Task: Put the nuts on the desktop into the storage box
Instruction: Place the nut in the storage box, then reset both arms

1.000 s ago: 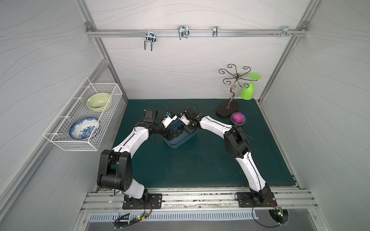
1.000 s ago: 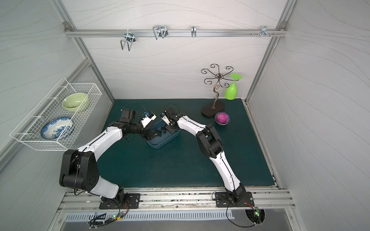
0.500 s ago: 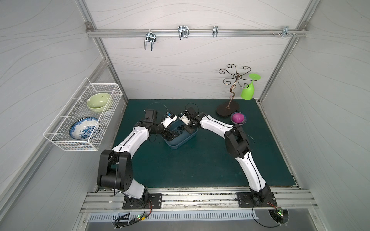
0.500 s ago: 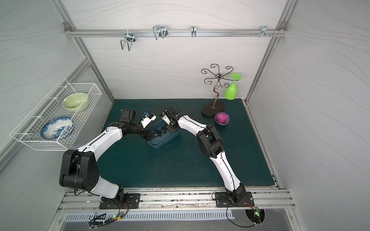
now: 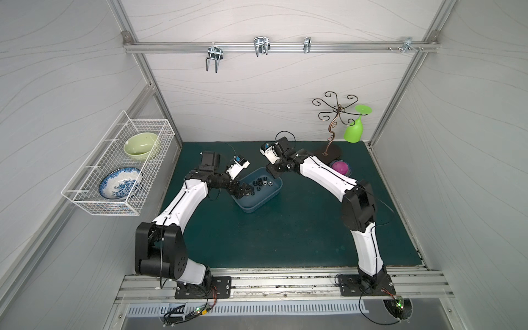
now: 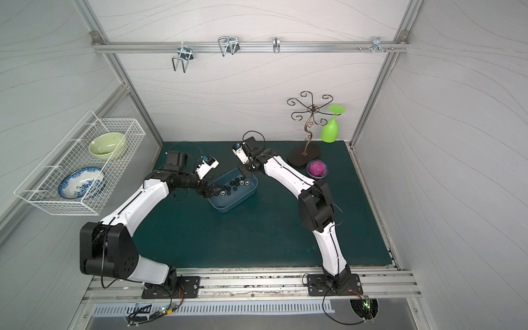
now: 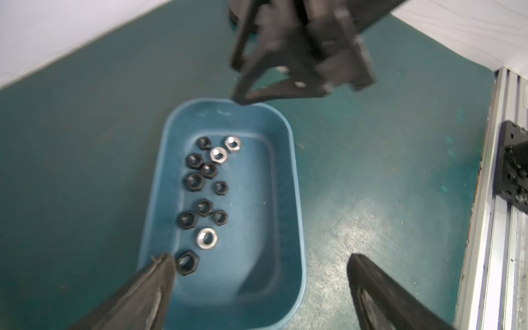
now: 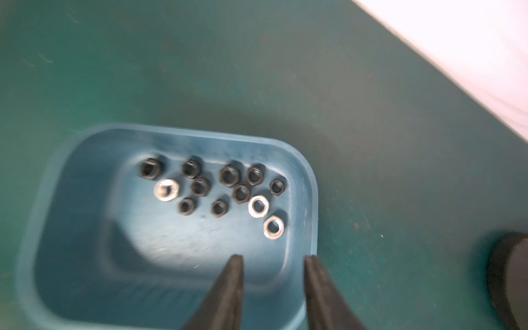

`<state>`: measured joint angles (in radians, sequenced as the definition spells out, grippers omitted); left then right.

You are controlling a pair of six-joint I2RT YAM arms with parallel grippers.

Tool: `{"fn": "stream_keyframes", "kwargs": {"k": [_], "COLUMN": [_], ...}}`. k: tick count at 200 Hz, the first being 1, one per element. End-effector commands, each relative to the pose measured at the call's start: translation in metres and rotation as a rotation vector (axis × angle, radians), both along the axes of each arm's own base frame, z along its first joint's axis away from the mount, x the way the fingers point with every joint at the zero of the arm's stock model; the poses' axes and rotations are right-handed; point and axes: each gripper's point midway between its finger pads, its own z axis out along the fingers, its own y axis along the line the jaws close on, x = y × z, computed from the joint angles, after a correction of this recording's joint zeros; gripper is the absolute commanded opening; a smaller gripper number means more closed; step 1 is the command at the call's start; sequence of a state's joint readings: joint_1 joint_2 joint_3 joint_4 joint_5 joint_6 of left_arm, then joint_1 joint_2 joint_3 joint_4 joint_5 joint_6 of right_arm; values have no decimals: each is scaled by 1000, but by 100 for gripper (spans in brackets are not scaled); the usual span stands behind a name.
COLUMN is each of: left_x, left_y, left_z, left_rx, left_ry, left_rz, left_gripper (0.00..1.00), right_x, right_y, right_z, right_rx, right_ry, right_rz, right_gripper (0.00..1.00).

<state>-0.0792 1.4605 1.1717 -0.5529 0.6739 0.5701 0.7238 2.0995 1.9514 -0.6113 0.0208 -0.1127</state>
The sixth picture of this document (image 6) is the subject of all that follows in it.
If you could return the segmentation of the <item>blue plastic storage box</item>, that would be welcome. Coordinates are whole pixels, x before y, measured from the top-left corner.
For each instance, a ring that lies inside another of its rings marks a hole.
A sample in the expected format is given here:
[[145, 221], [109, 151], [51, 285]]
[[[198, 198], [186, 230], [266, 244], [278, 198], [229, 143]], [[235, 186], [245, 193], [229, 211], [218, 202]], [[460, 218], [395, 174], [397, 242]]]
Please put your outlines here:
[[[233, 191], [235, 187], [234, 181], [239, 181], [244, 178], [245, 181], [249, 181], [250, 185], [245, 186], [245, 184], [240, 184], [237, 186], [238, 191]], [[259, 181], [255, 176], [245, 178], [242, 176], [238, 168], [232, 169], [223, 176], [214, 180], [213, 183], [224, 185], [226, 194], [215, 195], [208, 199], [210, 205], [220, 213], [227, 213], [230, 210], [234, 209], [239, 204], [243, 203], [249, 197], [253, 196], [257, 192]], [[231, 195], [227, 194], [227, 190], [231, 190]]]

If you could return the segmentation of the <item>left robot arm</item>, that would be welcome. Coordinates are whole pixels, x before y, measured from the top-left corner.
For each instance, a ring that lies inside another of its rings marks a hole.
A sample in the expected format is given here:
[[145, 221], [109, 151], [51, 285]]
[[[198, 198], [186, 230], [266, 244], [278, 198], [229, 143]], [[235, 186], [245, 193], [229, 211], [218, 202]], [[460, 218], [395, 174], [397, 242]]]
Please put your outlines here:
[[208, 183], [206, 175], [219, 162], [211, 155], [201, 157], [192, 173], [185, 172], [187, 154], [168, 152], [161, 169], [148, 174], [139, 189], [101, 221], [85, 224], [80, 231], [80, 271], [151, 285], [173, 285], [175, 268], [142, 257], [133, 236], [149, 213], [175, 189], [195, 190], [208, 199], [221, 188]]

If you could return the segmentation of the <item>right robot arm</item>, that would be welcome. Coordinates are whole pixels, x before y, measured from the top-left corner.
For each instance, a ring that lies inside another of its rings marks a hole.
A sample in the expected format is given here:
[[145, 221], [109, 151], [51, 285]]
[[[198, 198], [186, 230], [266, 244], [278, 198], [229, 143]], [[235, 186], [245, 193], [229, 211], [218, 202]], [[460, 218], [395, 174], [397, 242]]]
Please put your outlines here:
[[336, 205], [327, 182], [301, 174], [272, 149], [264, 149], [254, 137], [234, 143], [232, 152], [241, 162], [239, 170], [243, 176], [264, 173], [297, 198], [301, 222], [318, 244], [327, 287], [334, 292], [341, 290], [351, 279], [351, 271], [338, 241]]

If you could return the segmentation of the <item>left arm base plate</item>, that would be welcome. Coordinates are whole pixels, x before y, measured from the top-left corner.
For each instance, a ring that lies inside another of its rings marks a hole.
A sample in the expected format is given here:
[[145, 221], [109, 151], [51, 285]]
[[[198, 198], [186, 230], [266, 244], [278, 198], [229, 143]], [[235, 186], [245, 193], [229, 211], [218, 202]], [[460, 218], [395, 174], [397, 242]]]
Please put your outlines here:
[[192, 299], [197, 298], [200, 289], [200, 276], [178, 276], [174, 285], [146, 284], [141, 298], [153, 299]]

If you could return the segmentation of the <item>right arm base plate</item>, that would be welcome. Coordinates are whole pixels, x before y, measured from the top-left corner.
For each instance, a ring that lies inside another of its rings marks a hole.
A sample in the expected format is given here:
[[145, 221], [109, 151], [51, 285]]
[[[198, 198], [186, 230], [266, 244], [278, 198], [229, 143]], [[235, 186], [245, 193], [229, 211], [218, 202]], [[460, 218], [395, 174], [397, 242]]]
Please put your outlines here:
[[358, 274], [351, 276], [342, 284], [334, 285], [324, 274], [304, 274], [302, 284], [308, 288], [309, 296], [362, 296], [363, 286]]

